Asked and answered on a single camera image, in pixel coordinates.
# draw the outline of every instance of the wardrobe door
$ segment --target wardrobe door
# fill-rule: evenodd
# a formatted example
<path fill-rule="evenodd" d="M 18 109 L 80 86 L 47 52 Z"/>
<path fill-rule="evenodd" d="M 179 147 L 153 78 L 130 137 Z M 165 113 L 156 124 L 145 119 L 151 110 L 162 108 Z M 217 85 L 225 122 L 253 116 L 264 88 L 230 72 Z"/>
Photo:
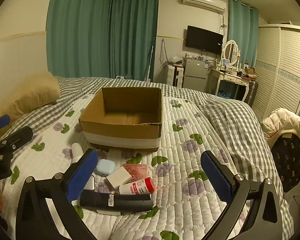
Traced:
<path fill-rule="evenodd" d="M 252 109 L 258 118 L 266 117 L 271 92 L 274 86 L 280 50 L 280 29 L 278 27 L 259 28 L 259 43 L 255 70 L 259 87 Z"/>
<path fill-rule="evenodd" d="M 280 29 L 279 70 L 265 113 L 266 117 L 279 107 L 296 113 L 300 103 L 300 30 Z"/>

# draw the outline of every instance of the television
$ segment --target television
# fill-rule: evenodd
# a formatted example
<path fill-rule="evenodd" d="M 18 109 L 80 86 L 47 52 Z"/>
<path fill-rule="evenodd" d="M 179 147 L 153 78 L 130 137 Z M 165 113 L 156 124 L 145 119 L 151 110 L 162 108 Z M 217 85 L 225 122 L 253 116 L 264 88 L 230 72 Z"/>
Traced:
<path fill-rule="evenodd" d="M 221 54 L 223 35 L 198 27 L 188 26 L 186 47 Z"/>

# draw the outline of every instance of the gingham blanket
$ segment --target gingham blanket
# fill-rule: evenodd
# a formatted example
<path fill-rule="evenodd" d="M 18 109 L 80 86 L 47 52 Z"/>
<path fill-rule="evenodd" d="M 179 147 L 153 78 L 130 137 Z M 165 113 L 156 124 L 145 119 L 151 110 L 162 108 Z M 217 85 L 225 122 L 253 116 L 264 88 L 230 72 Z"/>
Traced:
<path fill-rule="evenodd" d="M 164 96 L 187 99 L 195 103 L 225 144 L 237 171 L 245 175 L 246 179 L 262 181 L 271 178 L 273 180 L 281 207 L 282 238 L 289 239 L 293 234 L 293 220 L 289 213 L 289 206 L 282 198 L 282 184 L 271 151 L 264 140 L 255 114 L 247 104 L 165 84 L 109 78 L 57 78 L 61 88 L 61 95 L 57 102 L 24 115 L 4 136 L 29 125 L 33 129 L 35 138 L 39 132 L 43 132 L 63 116 L 79 98 L 87 94 L 95 94 L 102 87 L 159 87 Z M 11 165 L 21 153 L 22 149 L 16 151 Z M 6 182 L 7 180 L 2 182 L 3 190 Z"/>

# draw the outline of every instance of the green curtain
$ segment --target green curtain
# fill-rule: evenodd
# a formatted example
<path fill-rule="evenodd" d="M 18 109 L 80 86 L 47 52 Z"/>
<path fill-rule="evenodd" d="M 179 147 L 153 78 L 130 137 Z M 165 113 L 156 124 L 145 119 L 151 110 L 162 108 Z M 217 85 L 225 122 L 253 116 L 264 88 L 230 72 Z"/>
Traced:
<path fill-rule="evenodd" d="M 242 65 L 247 60 L 254 66 L 259 38 L 259 13 L 250 6 L 242 5 L 241 1 L 229 0 L 229 33 L 228 41 L 234 40 L 241 51 Z"/>
<path fill-rule="evenodd" d="M 156 36 L 158 2 L 50 0 L 48 69 L 63 77 L 128 75 L 143 80 Z"/>
<path fill-rule="evenodd" d="M 159 0 L 113 0 L 110 71 L 144 80 L 157 32 Z"/>

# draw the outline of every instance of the air conditioner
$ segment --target air conditioner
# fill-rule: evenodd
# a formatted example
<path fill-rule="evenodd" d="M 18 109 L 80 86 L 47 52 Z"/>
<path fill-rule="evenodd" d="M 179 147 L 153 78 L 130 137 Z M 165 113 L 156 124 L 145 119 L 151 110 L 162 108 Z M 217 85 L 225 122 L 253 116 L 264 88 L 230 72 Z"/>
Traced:
<path fill-rule="evenodd" d="M 224 13 L 227 4 L 220 0 L 182 0 L 182 3 L 202 8 L 210 8 L 213 11 Z"/>

